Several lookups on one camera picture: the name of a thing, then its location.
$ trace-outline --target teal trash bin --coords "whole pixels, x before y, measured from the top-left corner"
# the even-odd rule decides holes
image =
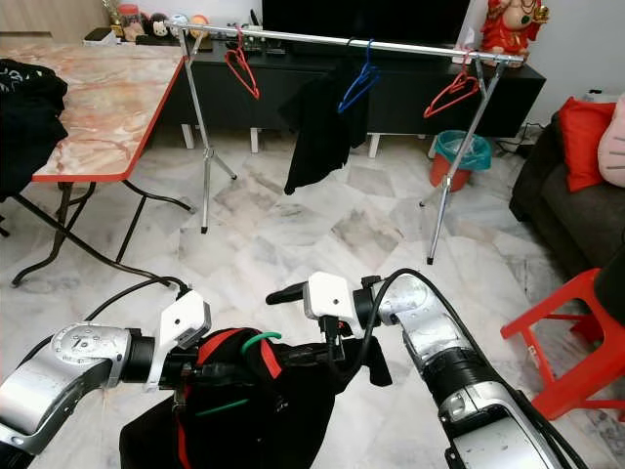
[[[440,184],[442,178],[449,171],[465,135],[467,132],[464,130],[446,130],[438,134],[435,144],[436,154],[430,171],[430,183],[434,187]],[[492,150],[486,139],[474,134],[469,149],[463,156],[458,171],[451,181],[451,190],[454,192],[462,189],[473,171],[490,168],[491,155]]]

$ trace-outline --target black clothing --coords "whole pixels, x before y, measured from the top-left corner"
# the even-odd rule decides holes
[[[350,147],[364,143],[368,93],[342,114],[337,111],[358,73],[350,62],[341,61],[331,72],[304,85],[279,109],[289,127],[299,130],[284,193],[291,194],[342,168]]]
[[[345,390],[347,383],[339,381],[325,362],[293,366],[277,360],[273,367],[269,366],[267,349],[274,357],[283,357],[285,351],[292,350],[285,344],[257,342],[242,355],[242,344],[257,333],[247,328],[226,329],[207,338],[205,343],[220,334],[231,334],[204,364],[239,365],[237,376],[247,374],[249,379],[237,382],[236,377],[226,376],[223,385],[194,384],[187,388],[186,409],[178,416],[172,413],[170,398],[126,425],[119,440],[122,469],[304,469],[313,464],[325,436],[334,397]],[[355,339],[344,341],[346,360],[342,368],[354,362],[360,343]],[[375,337],[364,364],[370,368],[373,384],[392,383]],[[276,366],[280,368],[277,375]],[[196,415],[243,399],[249,402],[209,415]],[[177,419],[184,428],[187,466],[180,462],[183,458],[177,443],[180,433],[175,433]]]
[[[67,137],[67,84],[45,66],[0,60],[0,201],[20,193]]]

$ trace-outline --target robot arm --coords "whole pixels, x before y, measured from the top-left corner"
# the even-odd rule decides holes
[[[537,412],[492,368],[436,287],[406,271],[386,285],[379,277],[364,278],[350,301],[343,300],[349,293],[344,279],[315,273],[299,284],[299,298],[308,318],[333,316],[356,337],[362,337],[372,314],[385,325],[402,327],[405,347],[437,403],[450,442],[445,458],[451,469],[570,467],[552,437],[535,423]],[[299,299],[290,288],[289,296],[276,292],[268,303]],[[383,288],[376,312],[375,299]],[[334,346],[334,337],[330,339]]]
[[[90,391],[120,379],[157,387],[167,354],[196,343],[210,323],[208,305],[190,291],[162,312],[155,337],[92,322],[62,329],[0,386],[0,467],[27,467]]]
[[[329,361],[342,357],[331,352],[341,350],[341,336],[364,337],[366,343],[374,325],[399,324],[437,403],[450,442],[445,452],[450,468],[570,467],[536,424],[535,410],[523,405],[490,366],[429,280],[402,270],[384,281],[366,277],[362,284],[351,292],[343,278],[315,273],[307,282],[273,293],[267,302],[304,300],[306,316],[324,329]],[[0,467],[27,467],[94,389],[114,387],[120,380],[145,383],[147,390],[174,389],[183,374],[192,372],[194,346],[210,325],[208,305],[190,291],[162,313],[155,337],[92,322],[61,330],[0,386]],[[578,466],[585,467],[583,462]]]

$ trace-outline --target pink cushion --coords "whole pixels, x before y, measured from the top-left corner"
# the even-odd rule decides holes
[[[599,143],[599,171],[606,181],[625,188],[625,94],[616,103],[616,110]]]

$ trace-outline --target folding table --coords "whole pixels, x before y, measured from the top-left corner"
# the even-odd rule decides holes
[[[57,183],[62,191],[57,219],[21,194],[13,198],[56,230],[50,255],[22,270],[13,279],[52,263],[66,238],[105,264],[144,277],[155,274],[121,264],[133,230],[148,198],[193,209],[171,197],[145,192],[130,181],[139,156],[165,103],[183,62],[179,48],[148,46],[83,47],[24,45],[0,50],[0,56],[55,71],[68,84],[61,122],[68,136],[53,150],[48,163],[33,176],[33,183]],[[71,229],[97,183],[120,182],[141,196],[139,206],[115,259],[104,256]],[[74,183],[89,189],[72,198]],[[68,209],[76,208],[69,219]]]

